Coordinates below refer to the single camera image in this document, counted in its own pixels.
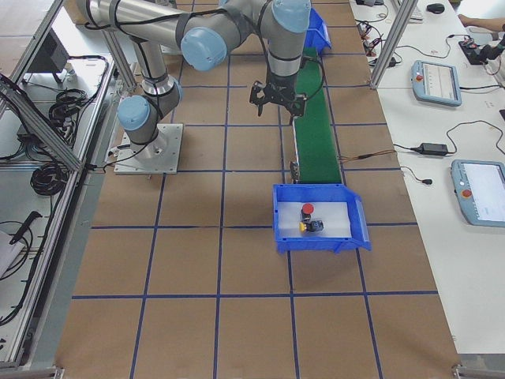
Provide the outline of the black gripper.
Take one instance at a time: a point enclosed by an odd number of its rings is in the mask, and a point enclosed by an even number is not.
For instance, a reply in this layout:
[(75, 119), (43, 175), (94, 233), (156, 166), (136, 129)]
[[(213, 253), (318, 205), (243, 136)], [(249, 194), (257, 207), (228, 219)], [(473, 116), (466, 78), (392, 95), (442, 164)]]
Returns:
[(251, 87), (249, 102), (257, 109), (260, 117), (266, 103), (285, 107), (290, 112), (290, 124), (305, 113), (306, 98), (296, 93), (297, 74), (280, 76), (271, 71), (266, 76), (267, 83), (254, 81)]

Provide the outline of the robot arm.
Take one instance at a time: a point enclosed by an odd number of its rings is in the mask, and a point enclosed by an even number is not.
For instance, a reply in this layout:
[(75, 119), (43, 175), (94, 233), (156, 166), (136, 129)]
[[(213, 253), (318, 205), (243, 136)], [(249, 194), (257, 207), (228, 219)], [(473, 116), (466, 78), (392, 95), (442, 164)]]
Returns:
[(305, 113), (307, 97), (295, 90), (309, 28), (309, 1), (221, 1), (208, 11), (186, 12), (149, 1), (79, 1), (90, 29), (127, 35), (141, 68), (141, 96), (122, 100), (117, 118), (129, 149), (114, 169), (123, 174), (174, 173), (182, 127), (162, 125), (181, 102), (180, 84), (168, 72), (161, 48), (180, 54), (194, 69), (209, 71), (256, 35), (266, 55), (266, 81), (252, 85), (249, 101), (285, 107), (293, 117)]

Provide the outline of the person hand at desk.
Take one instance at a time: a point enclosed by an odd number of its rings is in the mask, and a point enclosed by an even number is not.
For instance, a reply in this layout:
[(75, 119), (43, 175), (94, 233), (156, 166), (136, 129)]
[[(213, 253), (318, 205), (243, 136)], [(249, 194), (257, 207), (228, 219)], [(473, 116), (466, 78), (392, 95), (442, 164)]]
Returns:
[(466, 28), (469, 26), (474, 26), (475, 19), (472, 17), (467, 17), (463, 14), (458, 15), (458, 19), (461, 21), (462, 25)]

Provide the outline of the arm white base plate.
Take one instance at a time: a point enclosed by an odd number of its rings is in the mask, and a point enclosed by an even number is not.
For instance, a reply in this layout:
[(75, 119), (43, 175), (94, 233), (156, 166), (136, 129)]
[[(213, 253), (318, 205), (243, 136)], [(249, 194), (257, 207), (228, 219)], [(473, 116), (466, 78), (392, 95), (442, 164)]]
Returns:
[(118, 151), (115, 174), (176, 174), (184, 125), (159, 123), (158, 135), (147, 146), (132, 144), (126, 133)]

